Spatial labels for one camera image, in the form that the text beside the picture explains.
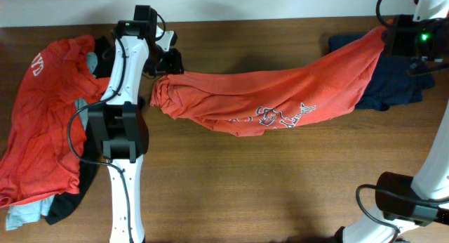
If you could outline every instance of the crumpled red shirt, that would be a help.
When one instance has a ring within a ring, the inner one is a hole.
[[[79,193],[79,160],[67,144],[74,101],[101,99],[109,78],[95,79],[86,65],[92,36],[51,43],[33,59],[12,113],[8,147],[0,161],[0,207],[28,204],[54,194]],[[86,134],[77,117],[72,142],[83,153]]]
[[[167,75],[153,88],[151,105],[214,131],[258,136],[354,110],[384,48],[378,27],[306,67],[245,74]]]

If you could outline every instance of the red t-shirt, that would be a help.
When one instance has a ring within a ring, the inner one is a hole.
[[[235,136],[332,119],[352,112],[363,95],[384,48],[383,31],[293,70],[167,75],[156,82],[151,105]]]
[[[74,101],[99,101],[108,79],[95,79],[86,65],[92,36],[51,43],[40,52],[20,85],[8,147],[0,161],[0,207],[28,204],[54,194],[79,192],[79,160],[67,144]],[[83,152],[86,134],[77,117],[72,142]]]

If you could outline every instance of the red shirt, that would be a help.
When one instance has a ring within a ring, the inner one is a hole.
[[[245,74],[185,72],[158,80],[151,105],[214,131],[258,136],[354,110],[384,48],[383,27],[293,70]]]
[[[79,160],[67,144],[74,101],[99,101],[108,79],[95,79],[86,65],[92,36],[51,43],[40,52],[20,85],[7,150],[0,161],[0,207],[28,204],[54,194],[79,192]],[[86,140],[81,121],[72,124],[79,154]]]

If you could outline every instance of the dark blue fabric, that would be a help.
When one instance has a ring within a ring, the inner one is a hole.
[[[329,38],[330,51],[335,51],[363,35],[344,35]],[[430,74],[410,77],[407,70],[423,72],[426,65],[404,57],[389,57],[381,53],[373,78],[366,87],[356,109],[388,110],[393,105],[405,105],[422,101],[422,90],[435,86]]]

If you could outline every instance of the red fabric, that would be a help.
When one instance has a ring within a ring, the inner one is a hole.
[[[235,136],[332,119],[352,112],[363,95],[384,48],[383,31],[378,27],[293,70],[164,76],[154,85],[151,105]]]
[[[79,160],[67,144],[67,123],[76,111],[76,99],[94,103],[107,87],[109,78],[93,78],[86,65],[86,54],[94,46],[92,36],[53,42],[27,70],[0,161],[0,207],[79,192]],[[72,140],[82,154],[86,134],[78,117]]]

